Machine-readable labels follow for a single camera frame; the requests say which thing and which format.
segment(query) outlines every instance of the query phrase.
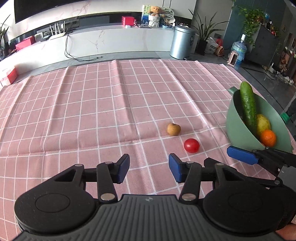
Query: television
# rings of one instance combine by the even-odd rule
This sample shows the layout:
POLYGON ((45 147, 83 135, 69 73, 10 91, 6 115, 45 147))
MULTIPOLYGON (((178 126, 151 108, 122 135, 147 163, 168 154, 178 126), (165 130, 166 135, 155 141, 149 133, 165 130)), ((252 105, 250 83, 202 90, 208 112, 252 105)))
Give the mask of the television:
POLYGON ((0 0, 0 7, 2 7, 8 0, 0 0))
POLYGON ((42 11, 81 0, 14 0, 15 23, 42 11))

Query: green bowl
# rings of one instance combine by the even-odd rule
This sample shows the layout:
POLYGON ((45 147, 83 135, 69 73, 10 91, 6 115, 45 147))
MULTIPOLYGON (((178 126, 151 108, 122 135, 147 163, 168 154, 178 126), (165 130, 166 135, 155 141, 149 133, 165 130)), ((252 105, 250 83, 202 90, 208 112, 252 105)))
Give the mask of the green bowl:
MULTIPOLYGON (((233 96, 226 117, 226 131, 231 145, 248 151, 254 149, 264 150, 264 146, 249 131, 240 118, 243 116, 243 108, 239 90, 232 87, 228 92, 233 96)), ((290 135, 282 118, 266 100, 257 94, 254 94, 254 97, 257 113, 269 119, 271 129, 276 134, 276 144, 273 148, 291 153, 293 147, 290 135)))

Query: teddy bear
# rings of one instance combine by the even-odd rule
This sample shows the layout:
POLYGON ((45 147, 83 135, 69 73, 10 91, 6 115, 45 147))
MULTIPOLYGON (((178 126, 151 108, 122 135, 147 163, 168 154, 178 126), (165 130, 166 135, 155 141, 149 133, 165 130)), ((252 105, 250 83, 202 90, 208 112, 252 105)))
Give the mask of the teddy bear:
POLYGON ((151 6, 150 7, 150 10, 148 11, 148 13, 152 16, 159 16, 159 17, 162 17, 164 18, 165 15, 163 14, 164 12, 162 11, 162 9, 158 6, 151 6))

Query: orange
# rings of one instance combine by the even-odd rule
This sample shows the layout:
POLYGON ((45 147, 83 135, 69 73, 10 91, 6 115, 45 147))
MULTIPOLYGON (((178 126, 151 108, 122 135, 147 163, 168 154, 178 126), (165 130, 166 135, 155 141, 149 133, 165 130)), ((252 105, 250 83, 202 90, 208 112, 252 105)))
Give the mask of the orange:
POLYGON ((268 147, 276 144, 276 134, 272 130, 265 130, 260 135, 260 142, 268 147))

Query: potted plant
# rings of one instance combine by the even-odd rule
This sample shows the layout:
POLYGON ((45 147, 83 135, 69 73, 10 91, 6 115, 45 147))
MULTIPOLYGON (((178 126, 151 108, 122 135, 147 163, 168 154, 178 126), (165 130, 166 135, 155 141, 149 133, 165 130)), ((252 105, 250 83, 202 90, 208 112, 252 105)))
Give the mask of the potted plant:
POLYGON ((3 44, 5 34, 7 33, 7 30, 9 27, 5 28, 5 27, 3 27, 3 25, 6 22, 6 20, 9 18, 9 16, 5 19, 5 21, 3 22, 3 24, 0 27, 0 61, 5 58, 5 49, 2 44, 3 44))
POLYGON ((215 28, 218 24, 221 23, 227 23, 228 21, 224 21, 224 22, 220 22, 220 23, 212 23, 214 17, 216 16, 217 12, 215 12, 215 14, 211 17, 209 24, 207 25, 207 17, 205 17, 205 22, 203 23, 200 19, 200 16, 198 14, 198 12, 196 10, 194 10, 194 13, 198 16, 199 21, 194 17, 193 12, 190 11, 190 13, 192 14, 192 19, 194 19, 197 22, 198 28, 197 29, 198 33, 199 33, 199 44, 196 48, 196 52, 201 54, 201 55, 205 55, 205 48, 207 46, 207 40, 209 38, 209 36, 216 31, 224 31, 224 29, 218 29, 215 28))
POLYGON ((252 36, 257 32, 261 22, 264 19, 264 12, 259 8, 246 8, 241 7, 235 3, 233 0, 232 9, 238 9, 238 15, 243 15, 245 17, 244 20, 244 34, 246 35, 246 43, 249 43, 251 46, 254 45, 254 40, 252 36))

